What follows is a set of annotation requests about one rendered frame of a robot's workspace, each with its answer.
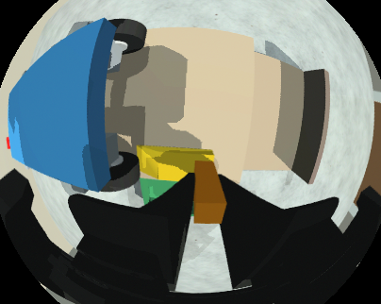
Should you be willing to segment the green tray rim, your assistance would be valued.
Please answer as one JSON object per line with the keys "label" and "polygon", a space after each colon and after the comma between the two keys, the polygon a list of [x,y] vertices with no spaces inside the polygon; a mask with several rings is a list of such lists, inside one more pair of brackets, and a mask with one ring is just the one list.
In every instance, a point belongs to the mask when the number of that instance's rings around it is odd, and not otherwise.
{"label": "green tray rim", "polygon": [[[142,201],[144,201],[144,205],[146,205],[146,203],[150,202],[149,189],[148,189],[148,185],[146,185],[146,178],[140,178],[140,183],[141,183]],[[190,216],[193,216],[193,207],[191,207]]]}

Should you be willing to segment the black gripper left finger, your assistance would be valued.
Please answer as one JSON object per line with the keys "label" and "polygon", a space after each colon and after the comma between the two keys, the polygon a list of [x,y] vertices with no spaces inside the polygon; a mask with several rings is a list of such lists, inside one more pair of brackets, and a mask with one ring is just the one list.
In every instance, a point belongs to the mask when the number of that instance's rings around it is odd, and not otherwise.
{"label": "black gripper left finger", "polygon": [[175,292],[184,245],[190,231],[194,172],[188,172],[160,197],[141,207],[119,205],[87,194],[69,196],[81,232],[157,256],[169,292]]}

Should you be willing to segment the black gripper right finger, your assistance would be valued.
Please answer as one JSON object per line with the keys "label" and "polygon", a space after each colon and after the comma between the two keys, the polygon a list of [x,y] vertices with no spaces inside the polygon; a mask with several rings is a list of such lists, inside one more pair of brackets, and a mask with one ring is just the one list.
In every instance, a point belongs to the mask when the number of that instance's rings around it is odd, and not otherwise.
{"label": "black gripper right finger", "polygon": [[220,228],[232,290],[251,286],[251,278],[294,231],[334,216],[340,201],[339,197],[331,196],[283,210],[251,194],[232,179],[218,177],[227,202]]}

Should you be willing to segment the yellow wedge chock with orange handle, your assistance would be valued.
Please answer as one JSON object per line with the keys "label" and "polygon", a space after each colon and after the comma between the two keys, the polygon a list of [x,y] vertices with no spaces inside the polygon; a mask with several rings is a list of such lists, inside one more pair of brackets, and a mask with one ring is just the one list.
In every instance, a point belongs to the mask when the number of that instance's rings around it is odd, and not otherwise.
{"label": "yellow wedge chock with orange handle", "polygon": [[141,171],[161,181],[178,181],[194,172],[193,224],[221,224],[225,202],[212,149],[137,145]]}

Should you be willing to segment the green tray floor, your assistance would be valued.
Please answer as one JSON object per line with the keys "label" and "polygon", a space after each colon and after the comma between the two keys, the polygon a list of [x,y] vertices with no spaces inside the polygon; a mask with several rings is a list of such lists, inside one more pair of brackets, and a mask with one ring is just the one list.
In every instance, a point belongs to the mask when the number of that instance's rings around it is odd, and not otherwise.
{"label": "green tray floor", "polygon": [[149,189],[150,201],[153,201],[154,198],[160,197],[161,194],[164,194],[165,191],[171,189],[173,185],[176,185],[175,181],[161,181],[161,179],[147,178],[146,185]]}

